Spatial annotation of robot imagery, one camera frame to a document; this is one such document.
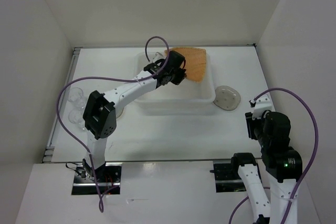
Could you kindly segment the triangular woven bamboo tray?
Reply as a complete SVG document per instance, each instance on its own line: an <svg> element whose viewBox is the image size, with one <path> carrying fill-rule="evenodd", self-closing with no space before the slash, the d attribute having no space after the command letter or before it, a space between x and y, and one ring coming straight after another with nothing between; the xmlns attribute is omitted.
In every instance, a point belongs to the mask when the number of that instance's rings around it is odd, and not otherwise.
<svg viewBox="0 0 336 224"><path fill-rule="evenodd" d="M165 50L165 55L168 56L170 51L176 51L185 57L185 79L196 83L201 83L203 81L207 65L205 49L194 47L175 47L169 51Z"/></svg>

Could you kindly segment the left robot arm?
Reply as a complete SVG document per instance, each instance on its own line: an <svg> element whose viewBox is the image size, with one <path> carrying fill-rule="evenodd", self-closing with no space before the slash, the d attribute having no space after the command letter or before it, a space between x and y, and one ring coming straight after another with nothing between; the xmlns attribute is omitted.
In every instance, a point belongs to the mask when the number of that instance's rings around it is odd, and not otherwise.
<svg viewBox="0 0 336 224"><path fill-rule="evenodd" d="M148 64L131 82L113 90L90 93L83 120L87 130L88 151L82 163L86 176L93 182L104 177L107 138L117 128L117 115L140 96L168 83L179 85L186 77L185 57L170 51L168 57Z"/></svg>

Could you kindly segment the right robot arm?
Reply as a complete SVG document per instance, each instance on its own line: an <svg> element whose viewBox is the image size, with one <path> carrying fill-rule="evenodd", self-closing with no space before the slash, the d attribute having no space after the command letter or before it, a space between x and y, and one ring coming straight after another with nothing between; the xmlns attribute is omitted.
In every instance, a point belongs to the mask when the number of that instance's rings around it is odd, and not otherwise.
<svg viewBox="0 0 336 224"><path fill-rule="evenodd" d="M294 187L302 175L302 159L289 145L290 120L282 113L269 110L258 119L251 112L246 113L245 118L249 138L257 140L261 147L270 196L266 195L253 154L234 154L230 172L244 183L254 223L297 223L298 203Z"/></svg>

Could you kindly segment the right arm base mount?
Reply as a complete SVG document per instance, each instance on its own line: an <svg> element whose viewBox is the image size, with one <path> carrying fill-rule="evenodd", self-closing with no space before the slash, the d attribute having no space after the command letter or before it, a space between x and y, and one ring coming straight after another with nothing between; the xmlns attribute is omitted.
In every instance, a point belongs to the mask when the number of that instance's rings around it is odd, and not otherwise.
<svg viewBox="0 0 336 224"><path fill-rule="evenodd" d="M246 191L242 179L234 171L230 161L213 161L213 168L209 172L214 175L217 193Z"/></svg>

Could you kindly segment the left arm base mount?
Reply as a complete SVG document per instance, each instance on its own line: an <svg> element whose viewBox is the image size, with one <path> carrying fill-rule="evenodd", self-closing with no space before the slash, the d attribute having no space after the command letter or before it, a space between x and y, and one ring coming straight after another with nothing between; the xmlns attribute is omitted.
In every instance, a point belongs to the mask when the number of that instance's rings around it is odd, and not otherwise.
<svg viewBox="0 0 336 224"><path fill-rule="evenodd" d="M86 172L84 167L75 162L67 162L67 169L75 172L72 183L72 195L97 195L94 179ZM120 182L122 163L107 162L105 170L98 175L98 187L100 192L107 195L120 194Z"/></svg>

